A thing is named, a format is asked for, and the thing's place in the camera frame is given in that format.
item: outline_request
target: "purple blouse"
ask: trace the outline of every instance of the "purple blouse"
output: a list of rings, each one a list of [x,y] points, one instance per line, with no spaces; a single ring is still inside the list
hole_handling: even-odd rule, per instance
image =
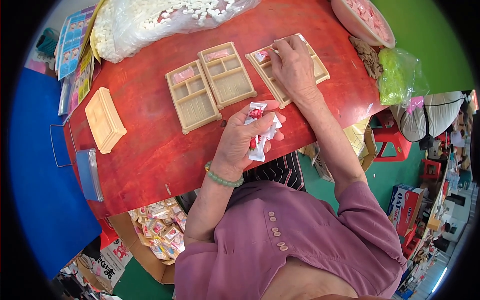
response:
[[[394,226],[364,182],[338,202],[336,216],[327,202],[278,182],[243,185],[215,243],[189,244],[178,256],[177,299],[260,299],[287,256],[337,275],[358,296],[390,298],[407,267]]]

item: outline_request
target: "plastic basket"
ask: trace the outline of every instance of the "plastic basket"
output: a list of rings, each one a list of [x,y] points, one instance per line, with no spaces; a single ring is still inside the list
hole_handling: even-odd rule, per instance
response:
[[[53,30],[51,30],[50,28],[45,29],[37,43],[37,50],[39,52],[47,54],[48,56],[53,56],[56,47],[57,39],[55,38]]]

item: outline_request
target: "green jade bracelet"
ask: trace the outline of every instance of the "green jade bracelet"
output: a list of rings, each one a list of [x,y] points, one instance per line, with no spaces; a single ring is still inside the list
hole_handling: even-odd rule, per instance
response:
[[[213,181],[231,188],[237,188],[243,183],[243,177],[240,177],[240,179],[237,181],[228,181],[225,179],[221,179],[214,172],[210,171],[211,164],[212,164],[212,161],[207,162],[207,164],[205,165],[205,171],[207,172],[208,177],[210,177]]]

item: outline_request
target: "brown crumpled paper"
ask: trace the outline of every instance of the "brown crumpled paper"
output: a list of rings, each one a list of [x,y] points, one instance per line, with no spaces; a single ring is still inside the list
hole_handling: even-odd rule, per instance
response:
[[[371,78],[377,79],[382,75],[384,68],[378,60],[378,54],[366,42],[354,36],[349,36],[348,39],[357,51],[358,56],[363,61],[365,69]]]

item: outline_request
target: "striped pants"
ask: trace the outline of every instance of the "striped pants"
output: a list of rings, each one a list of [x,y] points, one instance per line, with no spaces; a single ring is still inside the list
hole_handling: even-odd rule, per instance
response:
[[[297,151],[245,171],[243,179],[244,183],[259,180],[276,181],[297,191],[306,192]]]

